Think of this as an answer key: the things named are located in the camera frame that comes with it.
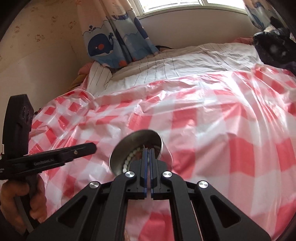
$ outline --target silver screw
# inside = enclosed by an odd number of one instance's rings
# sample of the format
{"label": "silver screw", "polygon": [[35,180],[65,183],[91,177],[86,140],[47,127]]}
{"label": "silver screw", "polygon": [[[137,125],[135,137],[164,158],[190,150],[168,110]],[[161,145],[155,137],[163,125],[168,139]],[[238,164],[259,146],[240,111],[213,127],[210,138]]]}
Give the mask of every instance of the silver screw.
{"label": "silver screw", "polygon": [[89,184],[90,188],[98,188],[100,186],[100,183],[97,181],[93,181]]}
{"label": "silver screw", "polygon": [[166,171],[166,172],[163,172],[163,176],[166,177],[166,178],[169,178],[171,177],[173,174],[169,171]]}
{"label": "silver screw", "polygon": [[128,172],[126,172],[126,177],[128,177],[128,178],[131,178],[131,177],[133,177],[134,175],[135,175],[135,173],[132,172],[132,171],[128,171]]}
{"label": "silver screw", "polygon": [[206,181],[200,181],[198,183],[199,187],[201,188],[207,188],[209,186],[209,184]]}

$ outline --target metal bowl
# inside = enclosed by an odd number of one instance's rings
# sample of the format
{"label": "metal bowl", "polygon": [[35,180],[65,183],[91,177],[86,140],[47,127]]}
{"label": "metal bowl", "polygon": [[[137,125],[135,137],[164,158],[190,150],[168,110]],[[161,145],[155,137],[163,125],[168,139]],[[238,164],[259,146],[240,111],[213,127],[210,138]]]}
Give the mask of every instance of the metal bowl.
{"label": "metal bowl", "polygon": [[143,145],[154,145],[159,148],[155,148],[155,158],[165,161],[168,165],[168,169],[171,169],[172,155],[163,143],[161,136],[153,130],[140,130],[133,132],[123,138],[114,148],[109,158],[109,167],[115,176],[123,173],[123,164],[126,157],[133,150]]}

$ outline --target human hand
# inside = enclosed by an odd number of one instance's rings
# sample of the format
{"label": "human hand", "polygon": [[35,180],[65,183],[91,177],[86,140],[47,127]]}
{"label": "human hand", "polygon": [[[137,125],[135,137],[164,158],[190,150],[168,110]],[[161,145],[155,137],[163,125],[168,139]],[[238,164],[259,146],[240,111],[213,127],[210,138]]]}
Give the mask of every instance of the human hand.
{"label": "human hand", "polygon": [[[3,184],[0,190],[0,210],[5,219],[20,234],[24,234],[27,227],[24,224],[17,207],[15,205],[15,196],[25,196],[29,193],[29,185],[24,182],[10,180]],[[44,181],[38,175],[36,194],[30,200],[30,216],[40,223],[47,218],[46,197]]]}

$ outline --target red and white plastic sheet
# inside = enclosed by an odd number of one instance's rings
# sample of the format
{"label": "red and white plastic sheet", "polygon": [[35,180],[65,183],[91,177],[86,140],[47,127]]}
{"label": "red and white plastic sheet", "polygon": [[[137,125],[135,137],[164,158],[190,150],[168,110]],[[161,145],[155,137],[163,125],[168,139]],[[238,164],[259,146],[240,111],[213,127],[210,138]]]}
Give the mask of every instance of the red and white plastic sheet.
{"label": "red and white plastic sheet", "polygon": [[[140,85],[94,98],[76,89],[34,118],[29,153],[94,142],[95,154],[42,173],[51,215],[89,182],[111,181],[109,156],[129,133],[153,129],[173,172],[206,180],[276,239],[296,211],[296,78],[255,65]],[[168,201],[129,201],[131,241],[171,241]]]}

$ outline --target curtain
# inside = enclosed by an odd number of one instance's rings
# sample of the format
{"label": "curtain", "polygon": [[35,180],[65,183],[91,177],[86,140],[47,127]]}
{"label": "curtain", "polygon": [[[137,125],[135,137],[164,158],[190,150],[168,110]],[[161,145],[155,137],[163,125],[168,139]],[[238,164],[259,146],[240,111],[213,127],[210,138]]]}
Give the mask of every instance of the curtain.
{"label": "curtain", "polygon": [[266,0],[243,0],[252,23],[259,29],[266,29],[271,21],[280,21],[274,8]]}
{"label": "curtain", "polygon": [[128,0],[76,0],[88,55],[104,67],[127,66],[157,55]]}

